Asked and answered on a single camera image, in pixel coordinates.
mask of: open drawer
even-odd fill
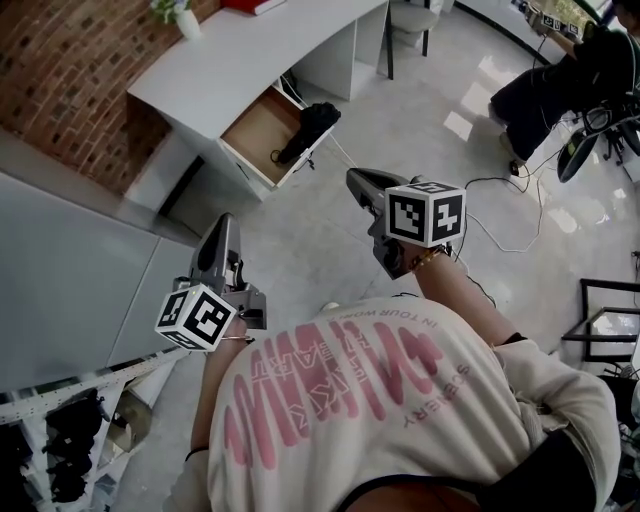
[[[220,142],[243,173],[253,174],[268,189],[276,189],[305,164],[333,129],[324,132],[297,160],[286,165],[273,162],[273,151],[284,149],[300,129],[301,110],[289,96],[271,86],[235,120]]]

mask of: white tile floor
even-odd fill
[[[335,135],[351,157],[361,167],[458,185],[506,177],[508,159],[487,103],[532,65],[532,57],[457,10],[432,32],[427,59],[399,44],[395,50],[395,81],[379,76],[350,103],[331,98],[343,113]],[[320,97],[304,87],[303,93]],[[558,127],[529,170],[556,152],[567,134]],[[366,235],[371,217],[344,185],[346,159],[335,145],[327,142],[314,160],[315,171],[300,171],[262,204],[201,171],[173,211],[198,232],[225,210],[238,217],[246,277],[267,294],[272,333],[312,318],[328,301],[417,290],[410,278],[391,282],[373,258]],[[555,159],[543,169],[537,175],[545,204],[542,233],[531,250],[501,252],[470,221],[462,258],[521,332],[552,350],[577,319],[578,279],[633,280],[630,253],[640,240],[634,187],[621,168],[604,162],[601,149],[567,184],[557,180]],[[524,195],[499,182],[474,184],[469,211],[505,248],[524,248],[536,234],[537,184],[532,178]],[[562,348],[565,359],[579,361],[579,347]],[[159,510],[188,450],[201,365],[192,356],[176,366],[154,410],[147,446],[127,469],[115,512]]]

